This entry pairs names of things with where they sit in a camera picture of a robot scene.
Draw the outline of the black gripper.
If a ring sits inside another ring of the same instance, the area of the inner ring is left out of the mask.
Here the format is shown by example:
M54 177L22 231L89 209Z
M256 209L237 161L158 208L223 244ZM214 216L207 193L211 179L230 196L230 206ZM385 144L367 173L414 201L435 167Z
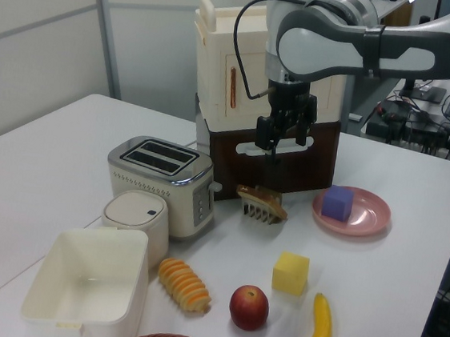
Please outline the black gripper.
M266 160L276 166L279 163L276 152L280 135L275 131L275 125L296 125L295 142L306 145L310 125L316 122L318 98L311 94L310 83L270 80L268 87L271 113L270 117L258 117L255 145L266 155Z

